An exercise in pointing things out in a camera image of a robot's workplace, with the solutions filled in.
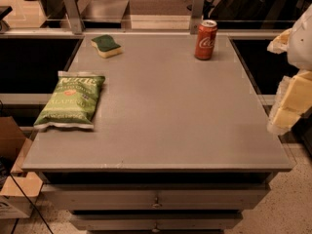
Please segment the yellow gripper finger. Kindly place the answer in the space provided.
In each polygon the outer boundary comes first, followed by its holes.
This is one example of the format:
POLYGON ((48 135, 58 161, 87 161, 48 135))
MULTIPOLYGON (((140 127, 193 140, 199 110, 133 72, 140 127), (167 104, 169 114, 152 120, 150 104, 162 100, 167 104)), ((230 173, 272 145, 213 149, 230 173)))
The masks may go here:
POLYGON ((312 72, 300 70, 293 77, 284 76, 271 108, 267 130, 284 135, 312 107, 312 72))
POLYGON ((273 54, 281 54, 287 50, 291 29, 286 29, 276 36, 267 46, 267 50, 273 54))

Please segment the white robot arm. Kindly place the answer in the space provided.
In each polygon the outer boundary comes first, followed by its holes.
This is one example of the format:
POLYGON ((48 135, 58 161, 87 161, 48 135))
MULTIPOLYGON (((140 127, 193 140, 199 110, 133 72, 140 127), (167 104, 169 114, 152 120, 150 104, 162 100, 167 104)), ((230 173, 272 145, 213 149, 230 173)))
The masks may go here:
POLYGON ((269 114, 267 130, 281 136, 312 107, 312 6, 292 28, 275 37, 267 50, 286 53, 288 63, 298 69, 293 77, 282 78, 269 114))

